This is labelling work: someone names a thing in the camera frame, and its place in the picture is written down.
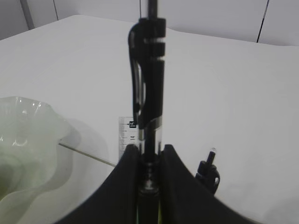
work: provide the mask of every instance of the glass bowl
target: glass bowl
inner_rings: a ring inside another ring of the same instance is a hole
[[[0,98],[0,223],[54,175],[57,144],[70,129],[46,103]]]

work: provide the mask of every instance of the white table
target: white table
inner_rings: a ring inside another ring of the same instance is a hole
[[[49,103],[76,129],[65,144],[117,163],[118,117],[132,114],[132,25],[77,15],[1,41],[0,97]],[[174,145],[193,174],[217,148],[220,200],[264,223],[293,223],[299,209],[299,48],[170,29],[166,44],[164,143]],[[55,204],[68,189],[83,192],[68,204],[71,209],[112,170],[73,156],[73,178],[57,195],[40,195],[20,224],[41,223],[36,211],[46,198]],[[83,175],[80,166],[90,168]]]

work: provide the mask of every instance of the measuring ruler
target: measuring ruler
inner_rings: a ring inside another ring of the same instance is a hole
[[[119,117],[119,160],[129,144],[138,145],[138,129],[132,117]]]

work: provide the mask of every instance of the black plastic clip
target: black plastic clip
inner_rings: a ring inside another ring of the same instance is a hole
[[[217,171],[217,167],[213,165],[215,155],[215,149],[210,151],[207,160],[200,162],[197,174],[195,176],[195,178],[212,194],[215,194],[220,183],[220,176]]]

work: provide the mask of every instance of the white wall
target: white wall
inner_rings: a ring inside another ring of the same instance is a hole
[[[0,0],[0,40],[27,31],[19,0]]]
[[[84,14],[136,22],[140,13],[139,0],[55,0],[55,3],[59,19]],[[28,0],[28,4],[35,24],[39,20],[54,21],[53,0]],[[159,0],[160,16],[174,30],[252,42],[257,39],[266,4],[267,0]],[[142,0],[144,16],[146,5],[147,0]]]
[[[53,0],[27,0],[27,3],[35,27],[57,21]]]
[[[298,0],[270,0],[259,42],[299,45],[298,21]]]
[[[83,14],[122,21],[137,21],[139,0],[55,0],[59,19]]]
[[[177,31],[256,42],[267,0],[160,0],[159,14]],[[147,0],[142,0],[146,15]]]

